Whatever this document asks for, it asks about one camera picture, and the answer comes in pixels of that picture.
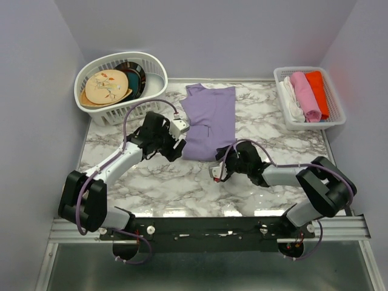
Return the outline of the purple t shirt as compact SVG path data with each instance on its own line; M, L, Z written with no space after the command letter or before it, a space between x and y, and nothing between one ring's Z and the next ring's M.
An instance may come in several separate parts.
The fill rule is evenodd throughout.
M214 161L218 148L236 140L236 88L208 89L202 84L186 87L181 101L189 120L189 131L182 158L192 161Z

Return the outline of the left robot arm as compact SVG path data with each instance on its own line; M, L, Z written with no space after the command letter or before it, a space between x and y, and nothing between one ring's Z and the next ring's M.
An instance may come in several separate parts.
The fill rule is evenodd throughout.
M134 234L133 214L107 204L110 186L133 166L161 154L168 161L180 158L186 141L181 135L189 124L148 112L142 126L125 134L122 144L105 160L86 172L74 170L66 178L58 215L77 225L82 235L101 228L113 229L121 239Z

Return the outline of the white rectangular tray basket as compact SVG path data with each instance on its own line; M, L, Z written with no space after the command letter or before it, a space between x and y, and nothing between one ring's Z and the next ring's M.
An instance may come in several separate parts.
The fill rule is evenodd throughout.
M273 71L289 130L325 130L346 121L327 72L320 67L279 67Z

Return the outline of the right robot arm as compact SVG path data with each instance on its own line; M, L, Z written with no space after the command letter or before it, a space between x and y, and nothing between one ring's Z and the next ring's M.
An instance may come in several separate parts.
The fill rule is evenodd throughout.
M216 164L209 168L215 182L226 182L234 173L248 177L258 187L300 187L307 198L285 211L280 233L295 236L306 223L332 218L350 206L357 193L355 184L323 156L305 164L277 164L268 151L251 139L238 139L216 150Z

